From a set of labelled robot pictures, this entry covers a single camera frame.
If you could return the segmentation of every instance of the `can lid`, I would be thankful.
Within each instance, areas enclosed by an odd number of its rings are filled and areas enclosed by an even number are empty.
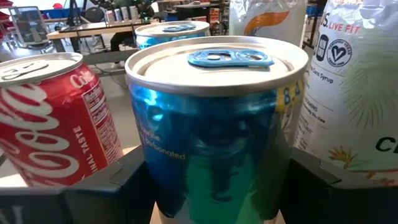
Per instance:
[[[54,53],[19,58],[0,63],[0,87],[37,82],[61,75],[79,66],[78,53]]]
[[[143,37],[176,37],[206,32],[210,25],[202,21],[161,22],[138,27],[136,34]]]
[[[129,78],[180,95],[234,96],[272,90],[303,76],[308,55],[299,47],[261,37],[176,40],[132,55]]]

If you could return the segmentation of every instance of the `blue can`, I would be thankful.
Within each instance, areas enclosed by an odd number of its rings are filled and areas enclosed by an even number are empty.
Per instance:
[[[209,27],[209,23],[202,21],[162,22],[142,26],[136,29],[137,47],[145,49],[174,40],[205,37]]]
[[[307,62],[293,44],[243,36],[178,40],[127,60],[164,224],[277,215]]]

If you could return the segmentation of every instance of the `vegan logo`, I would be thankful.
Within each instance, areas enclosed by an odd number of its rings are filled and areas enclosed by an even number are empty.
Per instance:
[[[333,67],[342,67],[351,59],[352,48],[350,44],[343,40],[334,40],[327,51],[328,62]]]

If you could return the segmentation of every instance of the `table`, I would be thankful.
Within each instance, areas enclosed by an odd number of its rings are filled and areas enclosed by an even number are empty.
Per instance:
[[[219,6],[218,3],[210,3],[210,2],[203,2],[200,4],[184,4],[184,5],[176,5],[175,8],[185,8],[185,9],[197,9],[200,7],[212,7],[212,6]]]
[[[112,25],[106,24],[105,22],[94,22],[90,24],[80,25],[71,32],[51,32],[47,34],[47,38],[49,40],[52,40],[57,52],[65,52],[65,48],[63,47],[61,40],[64,38],[69,38],[71,40],[74,51],[78,52],[78,38],[80,37],[88,37],[101,34],[113,34],[117,32],[132,32],[133,27],[136,29],[140,26],[143,26],[141,24],[141,20],[123,22]],[[84,56],[83,61],[87,65],[125,61],[135,52],[137,52],[137,49],[124,50],[120,52],[101,52],[97,54],[89,54]]]
[[[44,19],[45,23],[57,23],[57,22],[66,22],[68,18],[59,18],[59,19]]]

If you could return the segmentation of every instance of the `coca-cola can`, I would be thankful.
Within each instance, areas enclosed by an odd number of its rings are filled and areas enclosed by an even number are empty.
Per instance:
[[[29,186],[72,185],[123,156],[99,77],[82,62],[0,63],[0,149]]]

